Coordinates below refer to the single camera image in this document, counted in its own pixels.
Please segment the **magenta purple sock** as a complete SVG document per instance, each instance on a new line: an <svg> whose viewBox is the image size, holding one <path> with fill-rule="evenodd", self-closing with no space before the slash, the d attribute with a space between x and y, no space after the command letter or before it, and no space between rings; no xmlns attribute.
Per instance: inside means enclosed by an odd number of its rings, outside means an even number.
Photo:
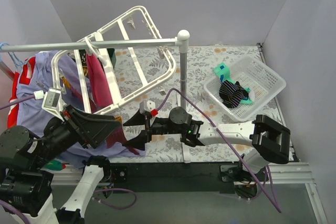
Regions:
<svg viewBox="0 0 336 224"><path fill-rule="evenodd" d="M120 143L125 144L127 142L127 139L125 138L124 135L124 131L123 131L123 126L122 126L122 117L121 116L117 116L115 118L116 121L121 123L121 126L118 127L116 130L114 130L111 135L107 138L106 140L106 147L107 148L111 148L115 143ZM128 149L128 151L130 151L131 153L135 154L135 155L140 155L140 153L132 147L126 147Z"/></svg>

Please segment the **teal patterned sock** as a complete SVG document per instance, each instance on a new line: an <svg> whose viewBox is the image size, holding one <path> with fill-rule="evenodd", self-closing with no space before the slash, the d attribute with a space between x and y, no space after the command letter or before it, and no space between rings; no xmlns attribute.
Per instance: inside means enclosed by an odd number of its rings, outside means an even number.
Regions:
<svg viewBox="0 0 336 224"><path fill-rule="evenodd" d="M225 65L223 62L217 65L214 69L213 72L219 77L220 83L222 84L225 80L229 80L232 83L235 83L231 78L230 74L230 69L227 65ZM249 100L248 101L241 101L240 104L252 104L255 100L255 93L254 90L250 88L250 93L249 93Z"/></svg>

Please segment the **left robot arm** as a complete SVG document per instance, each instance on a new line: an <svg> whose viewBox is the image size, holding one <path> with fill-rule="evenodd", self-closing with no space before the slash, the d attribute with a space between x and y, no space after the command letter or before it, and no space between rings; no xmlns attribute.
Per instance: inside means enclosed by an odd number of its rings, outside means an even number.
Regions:
<svg viewBox="0 0 336 224"><path fill-rule="evenodd" d="M18 223L84 223L88 203L100 182L112 176L106 157L92 156L70 198L53 207L53 174L45 166L76 143L99 147L121 120L81 112L68 105L53 117L42 137L26 127L13 126L1 134L1 205Z"/></svg>

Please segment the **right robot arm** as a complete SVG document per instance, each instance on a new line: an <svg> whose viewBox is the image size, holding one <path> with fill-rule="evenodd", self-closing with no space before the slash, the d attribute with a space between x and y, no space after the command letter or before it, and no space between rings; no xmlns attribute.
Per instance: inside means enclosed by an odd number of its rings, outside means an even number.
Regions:
<svg viewBox="0 0 336 224"><path fill-rule="evenodd" d="M290 130L272 118L258 114L252 121L213 126L209 122L192 118L187 111L177 106L168 117L159 118L157 111L139 109L124 126L143 125L138 136L128 140L126 147L145 150L154 135L180 135L181 142L189 147L213 144L235 144L252 147L242 155L238 176L251 180L270 163L288 164L290 152Z"/></svg>

